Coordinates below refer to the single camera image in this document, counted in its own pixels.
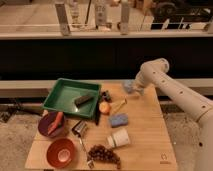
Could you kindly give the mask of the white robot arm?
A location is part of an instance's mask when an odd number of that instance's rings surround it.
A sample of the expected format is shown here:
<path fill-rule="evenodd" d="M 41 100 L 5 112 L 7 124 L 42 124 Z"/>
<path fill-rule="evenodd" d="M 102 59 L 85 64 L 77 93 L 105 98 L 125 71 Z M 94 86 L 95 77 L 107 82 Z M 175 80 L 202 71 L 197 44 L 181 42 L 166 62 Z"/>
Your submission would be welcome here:
<path fill-rule="evenodd" d="M 165 58 L 144 62 L 135 77 L 138 89 L 154 84 L 201 127 L 194 171 L 213 171 L 213 101 L 167 75 Z"/>

